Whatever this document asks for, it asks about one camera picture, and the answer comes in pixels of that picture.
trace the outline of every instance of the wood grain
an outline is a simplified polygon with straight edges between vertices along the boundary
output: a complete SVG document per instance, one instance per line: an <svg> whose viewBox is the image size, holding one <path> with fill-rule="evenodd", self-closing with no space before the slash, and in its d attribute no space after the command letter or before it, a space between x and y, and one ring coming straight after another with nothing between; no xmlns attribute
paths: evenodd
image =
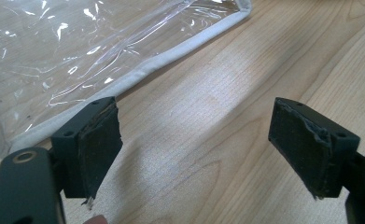
<svg viewBox="0 0 365 224"><path fill-rule="evenodd" d="M274 97L308 104L361 137L365 0L253 1L250 18L119 97L124 147L94 207L69 223L346 223L315 201L269 144Z"/></svg>

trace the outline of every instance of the mounting hole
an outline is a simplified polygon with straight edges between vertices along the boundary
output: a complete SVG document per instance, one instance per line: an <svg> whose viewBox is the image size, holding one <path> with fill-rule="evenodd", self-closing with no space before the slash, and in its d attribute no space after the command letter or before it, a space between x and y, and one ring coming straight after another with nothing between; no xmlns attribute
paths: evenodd
<svg viewBox="0 0 365 224"><path fill-rule="evenodd" d="M347 137L347 135L345 135L345 133L336 133L336 135L339 137Z"/></svg>
<svg viewBox="0 0 365 224"><path fill-rule="evenodd" d="M32 160L36 156L35 151L25 151L13 158L14 163L24 163Z"/></svg>
<svg viewBox="0 0 365 224"><path fill-rule="evenodd" d="M19 220L15 221L13 224L31 224L34 223L32 217L22 217Z"/></svg>
<svg viewBox="0 0 365 224"><path fill-rule="evenodd" d="M69 136L71 136L72 134L74 134L74 132L68 131L68 132L63 133L63 136L64 136L64 137L69 137Z"/></svg>

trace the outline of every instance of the clear plastic bag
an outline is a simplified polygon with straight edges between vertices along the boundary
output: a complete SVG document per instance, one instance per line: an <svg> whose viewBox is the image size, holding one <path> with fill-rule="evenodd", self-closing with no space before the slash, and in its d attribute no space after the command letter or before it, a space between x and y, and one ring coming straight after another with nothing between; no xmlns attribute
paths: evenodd
<svg viewBox="0 0 365 224"><path fill-rule="evenodd" d="M242 7L219 31L246 17L249 2L0 0L0 156L198 47L193 37Z"/></svg>

